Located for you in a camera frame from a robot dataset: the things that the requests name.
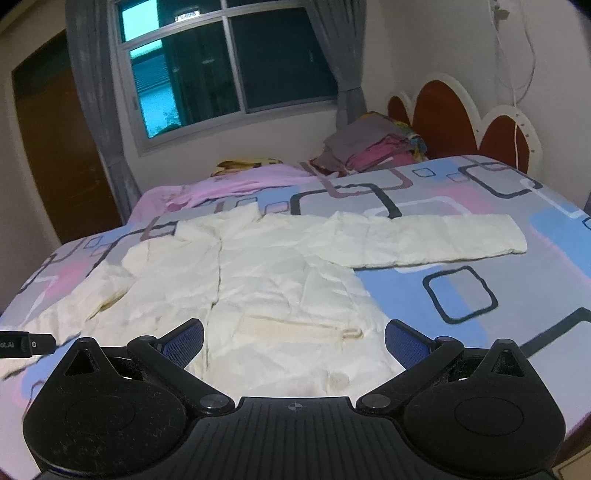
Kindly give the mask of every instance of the triangular hole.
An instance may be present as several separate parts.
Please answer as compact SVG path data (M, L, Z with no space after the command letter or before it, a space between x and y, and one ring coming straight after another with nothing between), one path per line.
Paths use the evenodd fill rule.
M511 375L512 377L523 377L524 373L519 363L513 356L511 350L503 350L496 360L492 372L499 375Z
M66 371L67 376L91 374L98 370L98 366L94 362L90 353L86 350L80 350L74 357L73 362Z

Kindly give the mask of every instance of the door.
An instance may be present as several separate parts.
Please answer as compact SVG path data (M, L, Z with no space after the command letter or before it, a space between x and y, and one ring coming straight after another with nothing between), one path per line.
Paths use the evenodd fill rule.
M62 243L120 226L76 93L65 33L27 58L12 79L25 152Z

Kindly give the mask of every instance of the bed sheet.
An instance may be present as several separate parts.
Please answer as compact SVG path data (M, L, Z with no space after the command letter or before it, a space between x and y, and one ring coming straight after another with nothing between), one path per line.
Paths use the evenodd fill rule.
M591 410L591 218L539 182L478 155L225 197L71 242L27 280L0 317L0 328L18 329L70 293L99 262L117 261L130 246L173 233L178 220L249 202L264 213L287 215L511 215L528 241L524 255L356 273L387 316L431 338L449 335L484 348L497 338L515 340L556 399L568 430ZM17 480L37 472L22 439L24 411L68 347L0 384L0 469Z

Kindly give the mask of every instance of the curtain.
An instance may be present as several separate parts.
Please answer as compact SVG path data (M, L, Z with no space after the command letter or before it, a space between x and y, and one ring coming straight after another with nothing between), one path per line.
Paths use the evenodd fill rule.
M339 86L337 128L367 111L361 90L365 0L304 0L322 52Z
M66 34L76 90L119 215L126 223L141 192L123 151L107 19L107 0L66 0Z

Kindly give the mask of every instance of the wall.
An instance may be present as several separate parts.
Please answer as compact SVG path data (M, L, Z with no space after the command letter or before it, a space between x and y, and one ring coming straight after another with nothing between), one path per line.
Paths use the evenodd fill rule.
M363 91L370 110L385 112L394 92L392 51L379 0L368 0L363 62ZM119 77L117 68L115 78ZM271 157L297 164L320 154L335 131L335 107L308 106L295 113L246 125L228 125L169 142L147 153L136 149L121 86L115 85L125 155L146 191L157 185L203 180L225 158Z
M15 21L0 35L0 311L59 246L24 154L11 72L61 30L60 3L33 8L27 22Z
M429 72L455 77L468 90L480 114L511 101L510 90L495 80L496 40L487 0L381 0L395 59L397 85L414 94ZM516 0L500 36L515 84L531 67ZM578 206L591 189L591 66L575 8L567 0L523 0L538 62L531 90L520 104L538 132L544 159L540 180ZM400 25L411 28L400 28ZM397 48L411 43L410 49Z

